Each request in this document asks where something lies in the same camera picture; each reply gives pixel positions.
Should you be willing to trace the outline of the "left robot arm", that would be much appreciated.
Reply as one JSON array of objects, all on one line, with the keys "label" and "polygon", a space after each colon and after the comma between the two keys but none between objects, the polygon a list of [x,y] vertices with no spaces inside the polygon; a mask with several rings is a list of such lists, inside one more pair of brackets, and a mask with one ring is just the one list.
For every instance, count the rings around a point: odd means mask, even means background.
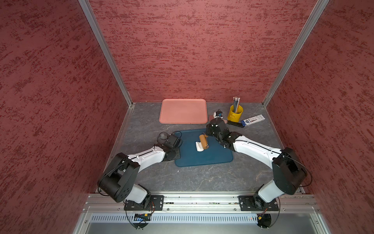
[{"label": "left robot arm", "polygon": [[139,172],[154,164],[180,159],[181,136],[180,131],[172,134],[162,132],[149,150],[133,155],[116,154],[98,180],[99,193],[117,203],[134,202],[138,209],[154,210],[151,192],[136,184],[136,178]]}]

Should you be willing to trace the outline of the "right corner aluminium post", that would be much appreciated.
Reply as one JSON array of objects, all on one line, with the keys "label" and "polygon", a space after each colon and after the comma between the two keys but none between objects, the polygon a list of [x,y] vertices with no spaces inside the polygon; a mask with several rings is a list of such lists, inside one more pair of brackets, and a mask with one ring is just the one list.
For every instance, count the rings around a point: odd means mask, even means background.
[{"label": "right corner aluminium post", "polygon": [[279,85],[281,84],[282,80],[284,79],[285,75],[287,74],[288,70],[290,69],[291,65],[293,64],[294,60],[299,54],[300,50],[304,46],[306,40],[308,39],[310,33],[312,32],[313,28],[315,27],[316,23],[318,22],[319,18],[324,12],[328,3],[329,0],[318,0],[316,2],[299,36],[297,37],[290,53],[288,54],[283,66],[281,67],[270,90],[268,91],[264,101],[262,102],[264,108],[266,108],[269,105],[276,90],[278,89]]}]

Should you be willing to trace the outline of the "white blue pencil box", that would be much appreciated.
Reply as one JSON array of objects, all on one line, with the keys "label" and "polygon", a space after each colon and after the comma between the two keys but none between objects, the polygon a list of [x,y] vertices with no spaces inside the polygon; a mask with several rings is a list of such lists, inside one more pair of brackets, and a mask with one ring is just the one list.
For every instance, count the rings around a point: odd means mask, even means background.
[{"label": "white blue pencil box", "polygon": [[241,120],[241,124],[243,126],[249,126],[249,125],[261,122],[265,119],[266,118],[263,115],[257,115],[257,116],[254,116],[254,117],[251,117],[251,118],[248,118],[248,119],[245,119],[245,120]]}]

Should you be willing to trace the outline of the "metal dough scraper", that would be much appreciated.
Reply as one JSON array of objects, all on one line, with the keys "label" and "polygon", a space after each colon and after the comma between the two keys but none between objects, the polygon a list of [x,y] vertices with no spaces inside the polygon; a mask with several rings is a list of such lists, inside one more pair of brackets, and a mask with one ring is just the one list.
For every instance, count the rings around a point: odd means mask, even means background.
[{"label": "metal dough scraper", "polygon": [[[214,119],[213,115],[209,115],[208,122],[210,122],[213,119]],[[241,122],[232,122],[232,121],[228,121],[228,120],[223,120],[223,121],[224,121],[225,124],[229,124],[229,125],[237,126],[237,127],[240,127],[240,128],[244,128],[244,125]]]}]

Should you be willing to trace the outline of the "pink tray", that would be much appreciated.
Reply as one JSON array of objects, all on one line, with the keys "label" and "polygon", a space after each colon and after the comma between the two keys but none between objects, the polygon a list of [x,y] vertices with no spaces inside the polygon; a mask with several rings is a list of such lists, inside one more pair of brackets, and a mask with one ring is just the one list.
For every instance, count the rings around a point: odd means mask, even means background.
[{"label": "pink tray", "polygon": [[208,121],[204,99],[164,99],[159,122],[162,124],[205,124]]}]

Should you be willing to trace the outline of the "white dough piece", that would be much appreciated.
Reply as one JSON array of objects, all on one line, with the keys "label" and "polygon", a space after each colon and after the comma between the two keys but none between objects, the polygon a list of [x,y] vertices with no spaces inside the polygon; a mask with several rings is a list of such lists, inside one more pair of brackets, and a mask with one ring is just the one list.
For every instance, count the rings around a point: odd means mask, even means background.
[{"label": "white dough piece", "polygon": [[204,151],[204,148],[203,148],[203,145],[202,145],[201,142],[196,142],[195,145],[196,145],[196,150],[197,150],[198,152],[202,152],[202,151]]}]

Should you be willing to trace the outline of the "aluminium front rail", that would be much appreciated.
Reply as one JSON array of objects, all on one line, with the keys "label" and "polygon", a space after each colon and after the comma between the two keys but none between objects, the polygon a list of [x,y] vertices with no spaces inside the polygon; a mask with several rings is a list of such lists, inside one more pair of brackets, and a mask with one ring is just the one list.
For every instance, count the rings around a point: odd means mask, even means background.
[{"label": "aluminium front rail", "polygon": [[[240,196],[250,192],[154,192],[163,196],[155,201],[156,213],[241,213]],[[281,214],[320,214],[321,209],[314,195],[296,193],[279,197],[276,204]],[[116,203],[110,197],[90,194],[83,206],[84,213],[123,213],[124,203]]]}]

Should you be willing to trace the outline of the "teal tray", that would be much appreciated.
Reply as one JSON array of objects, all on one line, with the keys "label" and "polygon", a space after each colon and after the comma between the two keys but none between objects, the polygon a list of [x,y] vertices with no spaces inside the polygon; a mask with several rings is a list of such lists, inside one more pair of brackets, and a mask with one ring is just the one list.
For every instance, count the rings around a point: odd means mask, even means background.
[{"label": "teal tray", "polygon": [[199,136],[205,133],[204,129],[182,130],[180,146],[180,158],[175,161],[178,167],[200,166],[219,163],[232,162],[233,155],[230,149],[225,149],[212,136],[207,138],[209,148],[198,152],[196,142],[199,142]]}]

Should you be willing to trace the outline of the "yellow cup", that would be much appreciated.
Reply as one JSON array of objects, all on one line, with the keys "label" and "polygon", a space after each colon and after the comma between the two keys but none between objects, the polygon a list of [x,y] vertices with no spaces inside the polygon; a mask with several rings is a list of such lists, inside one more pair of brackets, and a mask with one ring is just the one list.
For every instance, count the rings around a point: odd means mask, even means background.
[{"label": "yellow cup", "polygon": [[240,122],[242,113],[243,108],[240,105],[238,106],[237,112],[235,112],[234,105],[232,105],[228,114],[228,121]]}]

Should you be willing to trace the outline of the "wooden rolling pin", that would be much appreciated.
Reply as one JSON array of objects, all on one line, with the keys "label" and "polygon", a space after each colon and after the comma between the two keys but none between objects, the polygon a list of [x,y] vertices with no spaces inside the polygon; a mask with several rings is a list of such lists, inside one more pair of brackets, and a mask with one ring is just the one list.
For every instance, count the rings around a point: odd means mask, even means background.
[{"label": "wooden rolling pin", "polygon": [[202,143],[204,150],[206,150],[206,149],[209,148],[209,145],[208,145],[208,142],[207,142],[207,138],[208,138],[208,136],[206,134],[201,134],[199,136],[199,140]]}]

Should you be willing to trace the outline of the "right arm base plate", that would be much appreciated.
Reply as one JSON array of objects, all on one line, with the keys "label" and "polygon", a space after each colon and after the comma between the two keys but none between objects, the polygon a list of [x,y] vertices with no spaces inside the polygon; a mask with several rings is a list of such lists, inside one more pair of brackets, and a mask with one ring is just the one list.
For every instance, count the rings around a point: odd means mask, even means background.
[{"label": "right arm base plate", "polygon": [[238,200],[241,211],[279,211],[279,206],[275,199],[270,203],[266,203],[258,196],[238,196]]}]

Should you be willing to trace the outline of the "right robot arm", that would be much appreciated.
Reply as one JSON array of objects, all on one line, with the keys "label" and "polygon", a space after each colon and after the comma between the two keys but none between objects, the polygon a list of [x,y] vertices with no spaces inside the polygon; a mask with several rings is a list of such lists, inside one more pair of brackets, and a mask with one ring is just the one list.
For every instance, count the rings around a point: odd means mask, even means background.
[{"label": "right robot arm", "polygon": [[214,137],[224,148],[250,156],[272,169],[273,179],[261,186],[251,200],[251,205],[259,211],[284,194],[295,194],[308,176],[308,170],[292,149],[272,148],[231,132],[220,118],[207,124],[206,135]]}]

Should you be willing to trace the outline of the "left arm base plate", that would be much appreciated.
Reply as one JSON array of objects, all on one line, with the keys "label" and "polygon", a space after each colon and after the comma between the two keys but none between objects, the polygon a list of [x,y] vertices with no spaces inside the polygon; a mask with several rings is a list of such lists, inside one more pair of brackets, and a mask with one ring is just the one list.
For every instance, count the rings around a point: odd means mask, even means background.
[{"label": "left arm base plate", "polygon": [[127,211],[161,211],[163,209],[164,198],[163,195],[150,195],[141,203],[126,200],[125,207]]}]

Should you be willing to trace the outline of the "corner aluminium post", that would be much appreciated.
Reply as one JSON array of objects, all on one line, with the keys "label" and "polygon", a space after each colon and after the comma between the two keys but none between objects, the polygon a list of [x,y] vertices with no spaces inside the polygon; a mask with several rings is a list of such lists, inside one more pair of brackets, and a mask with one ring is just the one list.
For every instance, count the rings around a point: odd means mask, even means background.
[{"label": "corner aluminium post", "polygon": [[97,19],[94,15],[93,9],[92,9],[89,1],[88,0],[79,0],[79,4],[80,4],[80,6],[83,10],[83,13],[84,13],[92,31],[93,31],[93,33],[94,33],[94,36],[95,36],[95,38],[96,38],[96,40],[97,40],[97,42],[98,42],[98,44],[99,44],[99,46],[102,50],[102,53],[103,53],[108,65],[109,65],[109,67],[110,67],[110,69],[111,69],[111,71],[112,71],[112,73],[113,73],[113,75],[114,75],[114,77],[115,77],[115,79],[118,83],[118,86],[119,86],[119,88],[120,88],[120,90],[121,90],[121,92],[122,92],[122,94],[123,94],[123,96],[126,100],[127,105],[129,107],[132,107],[133,101],[130,97],[130,93],[128,92],[128,90],[125,86],[125,83],[122,79],[120,71],[119,71],[119,69],[116,65],[116,62],[115,62],[115,60],[114,60],[114,58],[113,58],[113,56],[110,52],[108,44],[107,44],[107,42],[104,38],[102,30],[99,27],[99,24],[97,22]]},{"label": "corner aluminium post", "polygon": [[270,90],[268,91],[264,101],[262,102],[264,108],[266,108],[269,105],[276,90],[278,89],[279,85],[281,84],[282,80],[284,79],[285,75],[287,74],[288,70],[290,69],[291,65],[293,64],[294,60],[299,54],[300,50],[304,46],[306,40],[308,39],[310,33],[312,32],[313,28],[315,27],[316,23],[318,22],[319,18],[324,12],[328,3],[329,0],[318,0],[316,2],[299,36],[297,37],[290,53],[288,54],[283,66],[281,67]]}]

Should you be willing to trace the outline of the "left corner aluminium post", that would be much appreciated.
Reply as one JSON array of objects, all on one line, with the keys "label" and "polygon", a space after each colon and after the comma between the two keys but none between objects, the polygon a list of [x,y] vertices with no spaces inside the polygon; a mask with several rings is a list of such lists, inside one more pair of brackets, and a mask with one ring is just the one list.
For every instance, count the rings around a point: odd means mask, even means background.
[{"label": "left corner aluminium post", "polygon": [[113,58],[113,56],[110,52],[108,44],[107,44],[107,42],[104,38],[102,30],[99,27],[99,24],[97,22],[97,19],[94,15],[93,9],[92,9],[89,1],[88,0],[79,0],[79,4],[80,4],[80,6],[83,10],[83,13],[84,13],[92,31],[93,31],[93,33],[94,33],[94,36],[95,36],[95,38],[96,38],[96,40],[97,40],[97,42],[98,42],[98,44],[99,44],[99,46],[102,50],[102,53],[103,53],[108,65],[109,65],[109,67],[110,67],[110,69],[111,69],[111,71],[112,71],[112,73],[113,73],[113,75],[114,75],[114,77],[115,77],[115,79],[118,83],[118,86],[119,86],[119,88],[120,88],[120,90],[121,90],[121,92],[122,92],[122,94],[123,94],[123,96],[126,100],[127,105],[129,107],[132,107],[133,101],[130,97],[130,93],[128,92],[128,90],[125,86],[125,83],[122,79],[120,71],[119,71],[119,69],[116,65],[116,62],[115,62],[115,60],[114,60],[114,58]]}]

